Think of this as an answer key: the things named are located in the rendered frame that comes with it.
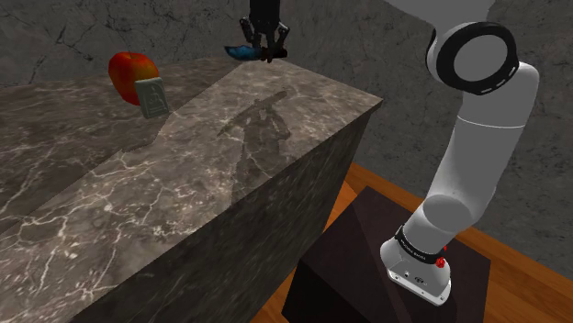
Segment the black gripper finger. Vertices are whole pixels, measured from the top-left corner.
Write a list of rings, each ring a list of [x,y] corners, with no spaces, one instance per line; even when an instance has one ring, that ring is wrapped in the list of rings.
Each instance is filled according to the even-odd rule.
[[[267,57],[266,61],[270,63],[275,58],[286,58],[287,50],[284,48],[285,40],[288,36],[290,28],[284,24],[279,24],[277,27],[278,39],[274,36],[267,34]]]
[[[248,17],[242,17],[240,19],[240,25],[242,28],[243,36],[246,41],[251,44],[253,48],[261,47],[261,37],[262,35],[254,29]]]

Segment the blue knife with dark handle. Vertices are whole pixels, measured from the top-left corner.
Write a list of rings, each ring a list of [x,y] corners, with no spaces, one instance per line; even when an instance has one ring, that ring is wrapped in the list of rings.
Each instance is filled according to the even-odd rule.
[[[238,61],[271,61],[272,59],[285,58],[288,54],[287,50],[282,47],[260,47],[254,48],[246,45],[241,46],[225,46],[226,53]]]

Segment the grey carved stone plaque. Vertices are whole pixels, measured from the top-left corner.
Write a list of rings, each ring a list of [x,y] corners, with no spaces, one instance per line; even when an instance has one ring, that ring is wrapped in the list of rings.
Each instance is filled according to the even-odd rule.
[[[138,80],[134,86],[140,101],[141,113],[145,118],[158,117],[170,112],[161,77]]]

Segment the red apple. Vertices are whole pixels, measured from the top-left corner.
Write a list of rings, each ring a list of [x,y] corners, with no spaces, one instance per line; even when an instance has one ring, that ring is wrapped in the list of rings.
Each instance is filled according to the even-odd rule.
[[[126,102],[138,106],[140,100],[135,82],[158,77],[159,71],[144,54],[122,51],[109,60],[108,75],[119,95]]]

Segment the dark robot stand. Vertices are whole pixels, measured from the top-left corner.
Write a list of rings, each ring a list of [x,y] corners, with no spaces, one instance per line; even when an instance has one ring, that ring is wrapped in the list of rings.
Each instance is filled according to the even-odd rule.
[[[379,248],[410,213],[366,187],[298,262],[282,314],[289,323],[483,323],[490,261],[452,240],[452,291],[441,306],[390,281]]]

